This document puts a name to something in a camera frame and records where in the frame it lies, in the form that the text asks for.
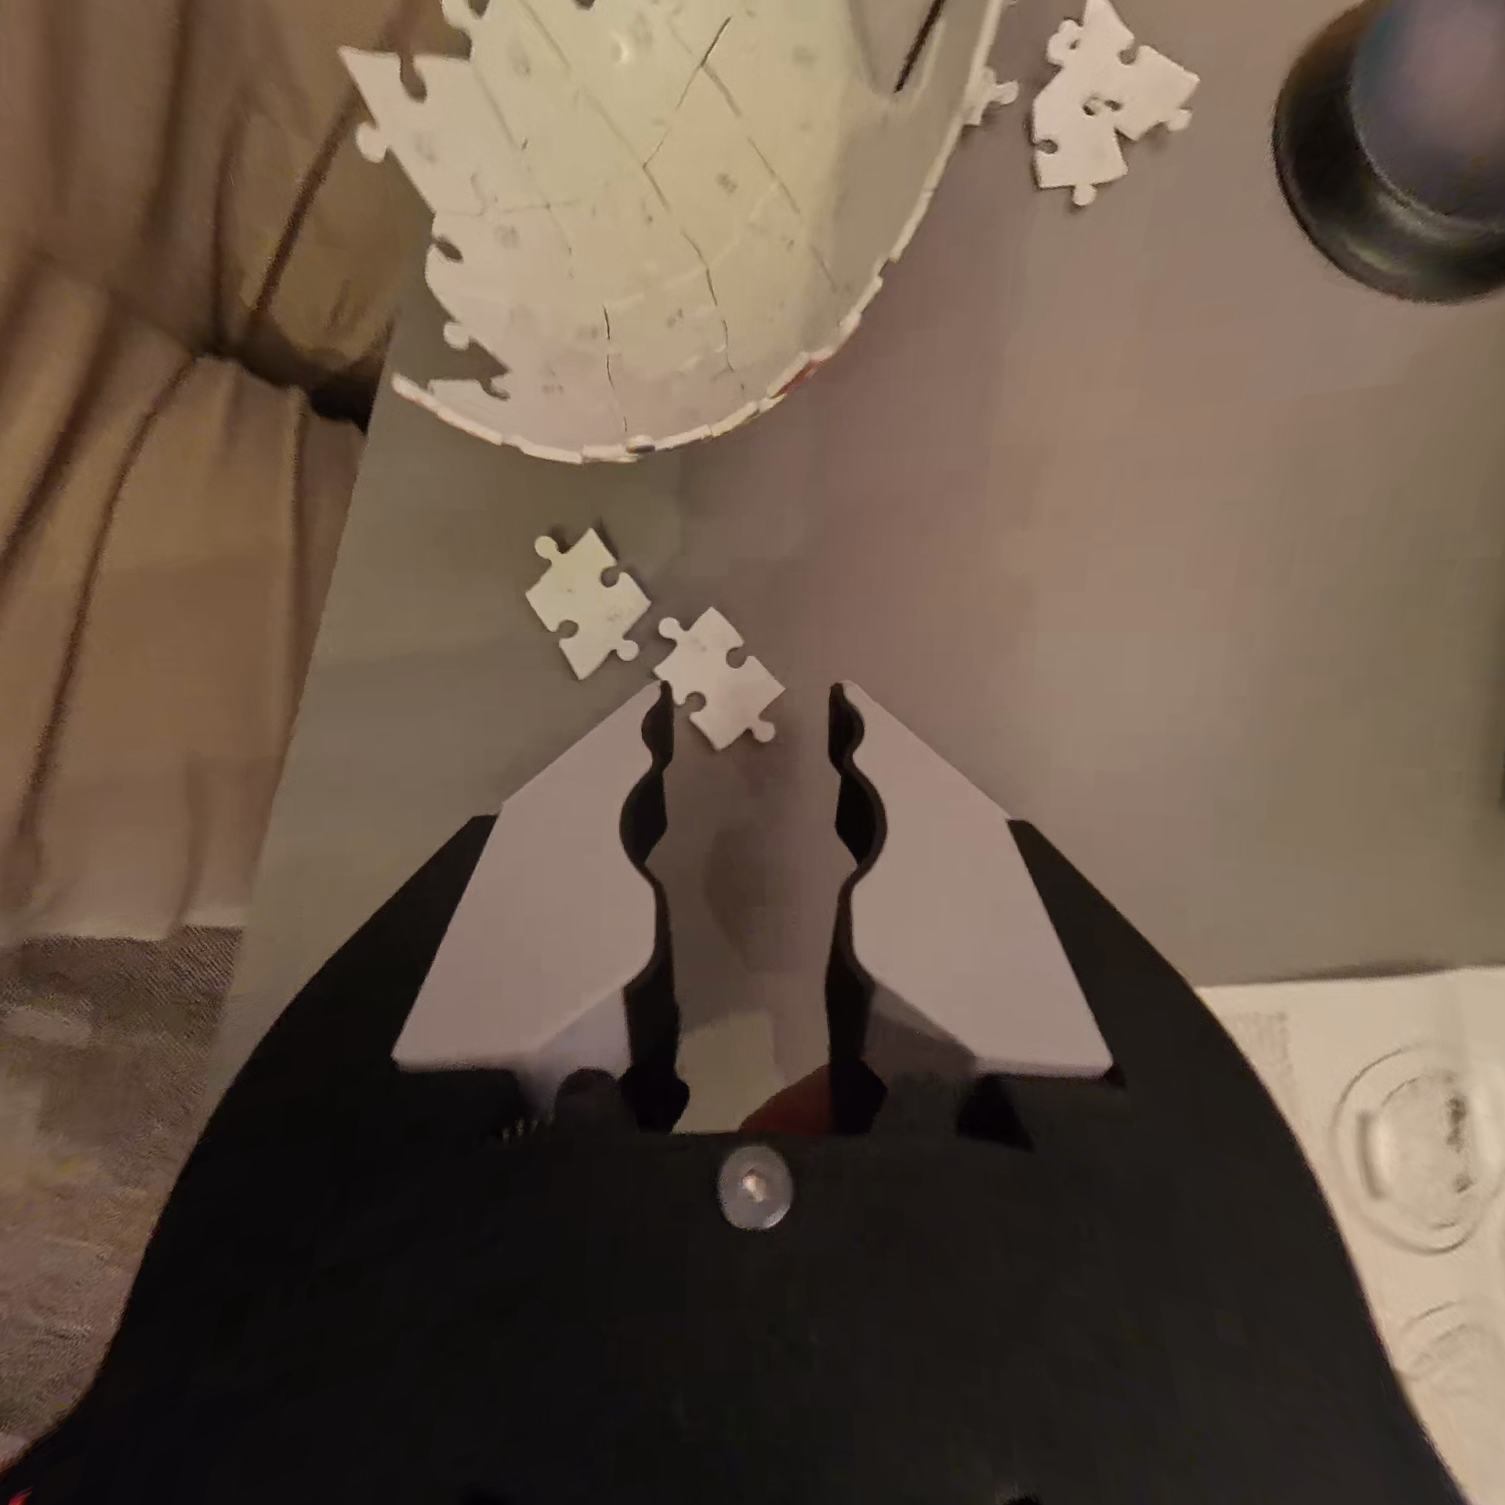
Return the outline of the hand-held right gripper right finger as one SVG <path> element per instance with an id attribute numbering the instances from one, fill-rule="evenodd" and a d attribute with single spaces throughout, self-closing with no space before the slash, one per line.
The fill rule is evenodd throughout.
<path id="1" fill-rule="evenodd" d="M 852 859 L 824 974 L 833 1126 L 867 1132 L 913 1087 L 965 1117 L 989 1078 L 1109 1074 L 1005 809 L 856 682 L 827 712 Z"/>

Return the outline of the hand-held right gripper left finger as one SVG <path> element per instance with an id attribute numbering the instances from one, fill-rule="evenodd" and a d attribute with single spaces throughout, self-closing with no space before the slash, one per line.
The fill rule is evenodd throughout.
<path id="1" fill-rule="evenodd" d="M 671 926 L 648 858 L 668 825 L 668 687 L 646 687 L 562 750 L 494 816 L 392 1047 L 404 1069 L 498 1067 L 544 1112 L 582 1069 L 668 1132 L 677 1056 Z"/>

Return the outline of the white puzzle piece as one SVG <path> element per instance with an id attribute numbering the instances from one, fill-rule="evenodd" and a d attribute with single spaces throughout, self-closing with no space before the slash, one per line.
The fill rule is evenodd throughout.
<path id="1" fill-rule="evenodd" d="M 775 738 L 777 729 L 765 712 L 784 687 L 756 655 L 743 652 L 741 634 L 722 610 L 707 607 L 689 625 L 664 616 L 657 634 L 671 648 L 652 671 L 675 703 L 700 700 L 689 711 L 689 723 L 711 748 L 722 752 L 743 736 L 761 745 Z"/>
<path id="2" fill-rule="evenodd" d="M 1037 186 L 1069 191 L 1076 209 L 1128 171 L 1114 109 L 1100 96 L 1048 101 L 1039 94 L 1030 107 L 1030 141 Z"/>
<path id="3" fill-rule="evenodd" d="M 544 571 L 524 591 L 537 619 L 555 634 L 578 680 L 607 659 L 630 662 L 641 646 L 632 630 L 646 616 L 650 598 L 630 573 L 621 571 L 605 540 L 585 530 L 569 548 L 553 535 L 537 535 L 533 551 Z"/>
<path id="4" fill-rule="evenodd" d="M 1046 58 L 1057 69 L 1051 84 L 1062 84 L 1085 114 L 1110 119 L 1121 137 L 1178 132 L 1191 121 L 1198 75 L 1139 42 L 1109 1 L 1083 1 L 1080 17 L 1062 19 Z"/>

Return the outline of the white partly built puzzle ball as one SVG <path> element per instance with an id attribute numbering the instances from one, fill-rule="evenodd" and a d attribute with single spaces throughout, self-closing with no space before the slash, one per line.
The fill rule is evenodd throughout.
<path id="1" fill-rule="evenodd" d="M 836 354 L 958 137 L 1008 103 L 1003 1 L 440 3 L 465 55 L 340 48 L 352 137 L 430 213 L 424 281 L 485 377 L 390 385 L 526 456 L 628 462 Z"/>

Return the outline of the black round ball stand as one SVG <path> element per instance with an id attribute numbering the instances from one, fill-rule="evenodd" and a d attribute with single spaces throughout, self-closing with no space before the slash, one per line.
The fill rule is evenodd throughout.
<path id="1" fill-rule="evenodd" d="M 1309 243 L 1350 279 L 1458 304 L 1503 282 L 1503 3 L 1356 3 L 1313 35 L 1272 112 Z"/>

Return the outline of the white paper sheet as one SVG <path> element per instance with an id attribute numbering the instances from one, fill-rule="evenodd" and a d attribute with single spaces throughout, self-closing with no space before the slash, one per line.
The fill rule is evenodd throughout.
<path id="1" fill-rule="evenodd" d="M 1503 969 L 1200 994 L 1322 1184 L 1469 1501 L 1503 1501 Z"/>

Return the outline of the person's beige trousers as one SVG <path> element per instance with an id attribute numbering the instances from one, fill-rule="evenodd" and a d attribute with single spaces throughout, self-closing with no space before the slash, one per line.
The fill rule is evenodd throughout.
<path id="1" fill-rule="evenodd" d="M 1 5 L 3 945 L 232 927 L 413 256 L 390 1 Z"/>

